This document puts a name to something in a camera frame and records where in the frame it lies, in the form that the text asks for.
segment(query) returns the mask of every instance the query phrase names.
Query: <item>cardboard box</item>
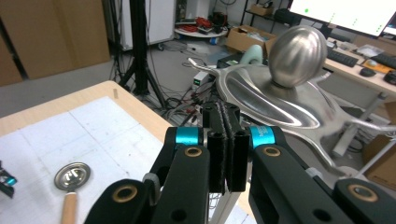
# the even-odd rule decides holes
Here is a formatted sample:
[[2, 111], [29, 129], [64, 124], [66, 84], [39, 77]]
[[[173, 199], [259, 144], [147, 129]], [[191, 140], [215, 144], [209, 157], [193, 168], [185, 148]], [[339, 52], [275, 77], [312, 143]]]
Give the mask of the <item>cardboard box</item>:
[[266, 15], [272, 15], [274, 12], [273, 7], [264, 7], [263, 5], [260, 4], [253, 4], [250, 7], [250, 12], [257, 14], [259, 16], [266, 16]]
[[0, 86], [21, 82], [22, 77], [8, 52], [6, 42], [0, 36]]
[[[385, 103], [391, 124], [396, 124], [396, 102]], [[367, 163], [382, 148], [389, 143], [390, 138], [385, 135], [378, 135], [363, 152], [363, 162]], [[396, 190], [396, 145], [394, 145], [385, 155], [383, 155], [373, 166], [365, 172], [369, 180], [380, 185]]]
[[101, 1], [0, 1], [0, 17], [29, 78], [110, 60]]
[[[260, 41], [250, 37], [249, 35], [253, 33], [259, 34], [267, 40]], [[226, 46], [238, 51], [246, 51], [252, 45], [260, 45], [262, 46], [264, 56], [266, 56], [269, 54], [275, 40], [276, 35], [266, 33], [248, 25], [242, 25], [231, 29], [230, 33], [228, 34]]]

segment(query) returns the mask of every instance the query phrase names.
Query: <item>computer monitor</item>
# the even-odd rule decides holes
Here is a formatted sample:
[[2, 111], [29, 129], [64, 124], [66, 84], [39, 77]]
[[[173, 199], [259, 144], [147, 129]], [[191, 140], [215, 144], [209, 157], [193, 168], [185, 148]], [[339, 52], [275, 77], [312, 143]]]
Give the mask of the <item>computer monitor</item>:
[[385, 27], [384, 31], [382, 32], [382, 36], [387, 39], [396, 40], [396, 12], [393, 16], [393, 19], [389, 22], [387, 27]]
[[290, 4], [290, 12], [322, 23], [320, 31], [326, 38], [333, 28], [380, 36], [395, 9], [395, 0], [292, 0]]

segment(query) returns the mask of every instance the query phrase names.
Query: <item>metal egg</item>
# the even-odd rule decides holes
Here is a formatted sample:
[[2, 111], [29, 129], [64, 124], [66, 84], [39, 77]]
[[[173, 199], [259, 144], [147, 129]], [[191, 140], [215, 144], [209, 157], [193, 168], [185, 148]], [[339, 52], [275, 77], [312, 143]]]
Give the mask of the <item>metal egg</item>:
[[292, 88], [316, 76], [326, 56], [323, 34], [313, 27], [299, 25], [279, 36], [271, 48], [268, 65], [275, 83]]

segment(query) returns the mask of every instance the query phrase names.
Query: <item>keyboard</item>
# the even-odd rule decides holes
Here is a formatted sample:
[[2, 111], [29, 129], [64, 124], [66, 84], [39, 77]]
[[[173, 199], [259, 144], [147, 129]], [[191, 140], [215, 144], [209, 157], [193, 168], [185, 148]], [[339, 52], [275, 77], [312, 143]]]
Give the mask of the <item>keyboard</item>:
[[386, 54], [378, 54], [374, 57], [371, 57], [370, 59], [381, 63], [389, 68], [396, 69], [396, 58], [388, 56]]
[[327, 48], [327, 58], [349, 67], [355, 66], [358, 62], [357, 58], [335, 51], [332, 48]]

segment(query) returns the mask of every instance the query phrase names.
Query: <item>desk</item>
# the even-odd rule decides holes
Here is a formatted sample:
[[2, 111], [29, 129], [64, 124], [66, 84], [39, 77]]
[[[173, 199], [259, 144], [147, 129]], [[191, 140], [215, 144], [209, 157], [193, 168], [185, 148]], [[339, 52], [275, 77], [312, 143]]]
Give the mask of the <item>desk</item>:
[[[363, 77], [359, 75], [359, 71], [362, 69], [361, 66], [356, 64], [354, 67], [348, 67], [329, 59], [326, 59], [324, 67], [334, 71], [336, 74], [359, 82], [361, 85], [379, 92], [377, 98], [374, 99], [367, 108], [365, 108], [360, 119], [367, 119], [370, 114], [372, 114], [375, 109], [383, 103], [388, 95], [396, 96], [396, 87], [383, 80], [385, 74], [376, 73], [373, 77]], [[356, 125], [349, 126], [334, 147], [332, 151], [333, 155], [344, 156], [347, 146], [349, 146], [357, 131], [358, 128]]]
[[107, 81], [82, 91], [76, 91], [42, 105], [1, 118], [0, 136], [85, 105], [104, 96], [110, 97], [117, 105], [163, 142], [166, 129], [171, 125], [113, 81]]
[[54, 187], [54, 174], [81, 161], [92, 168], [88, 185], [78, 189], [82, 223], [108, 185], [142, 179], [169, 126], [112, 81], [0, 119], [0, 158], [19, 180], [13, 199], [0, 194], [0, 222], [58, 222], [64, 191]]
[[356, 64], [354, 67], [348, 67], [330, 59], [326, 59], [324, 67], [343, 77], [359, 82], [363, 86], [396, 97], [396, 86], [384, 81], [384, 74], [377, 73], [373, 77], [363, 77], [359, 75], [359, 71], [362, 69], [361, 66]]

